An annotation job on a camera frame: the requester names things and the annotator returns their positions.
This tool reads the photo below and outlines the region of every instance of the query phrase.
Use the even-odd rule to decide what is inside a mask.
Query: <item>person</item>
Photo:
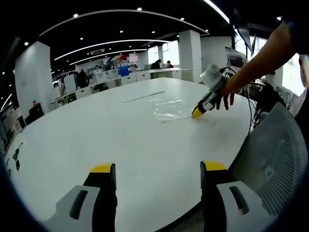
[[[81,72],[77,75],[77,85],[80,88],[85,88],[89,85],[89,77],[82,69]]]
[[[161,63],[161,60],[158,59],[155,63],[153,63],[153,64],[151,65],[151,68],[150,68],[150,69],[160,69],[160,68],[161,68],[161,67],[160,67],[160,63]]]
[[[172,68],[174,68],[174,65],[171,65],[170,61],[168,61],[168,69],[172,69]]]
[[[228,78],[227,84],[221,90],[225,109],[228,110],[228,96],[230,105],[234,102],[234,92],[243,88],[246,84],[273,72],[290,60],[296,52],[309,54],[308,39],[309,35],[303,33],[306,25],[301,18],[301,14],[291,12],[283,18],[282,23],[276,28],[261,51],[240,69],[235,75]]]

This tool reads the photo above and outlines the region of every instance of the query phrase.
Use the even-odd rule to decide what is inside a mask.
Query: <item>plastic bag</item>
[[[152,99],[154,116],[162,123],[191,117],[191,112],[183,111],[185,101],[179,97],[171,99]]]

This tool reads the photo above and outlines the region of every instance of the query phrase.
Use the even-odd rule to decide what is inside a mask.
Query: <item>cable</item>
[[[248,99],[248,104],[249,104],[249,109],[250,109],[250,125],[249,125],[249,131],[248,131],[248,135],[249,135],[250,134],[251,125],[252,125],[252,110],[251,110],[251,106],[250,106],[248,88],[247,88],[247,86],[245,88],[246,88],[245,93],[247,94],[247,99]]]

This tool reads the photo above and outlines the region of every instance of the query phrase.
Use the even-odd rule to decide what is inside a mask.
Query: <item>white table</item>
[[[157,90],[164,93],[130,101]],[[82,185],[96,165],[116,164],[117,232],[153,232],[172,223],[201,198],[202,160],[230,166],[247,135],[248,101],[239,95],[229,111],[198,119],[161,123],[152,99],[184,100],[190,114],[207,92],[204,85],[159,78],[109,89],[60,107],[39,118],[16,138],[8,156],[11,179],[39,220]],[[20,170],[12,156],[20,141]]]

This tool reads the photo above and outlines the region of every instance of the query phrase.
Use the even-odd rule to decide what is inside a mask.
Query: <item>white pillar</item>
[[[15,62],[15,86],[23,118],[29,115],[33,100],[39,102],[44,114],[50,112],[53,80],[50,71],[50,47],[36,42]]]
[[[201,39],[199,33],[187,30],[179,33],[180,67],[194,69],[194,82],[200,82],[202,73]]]
[[[161,62],[161,67],[163,64],[163,46],[158,46],[158,54],[159,54],[159,59],[162,61]]]

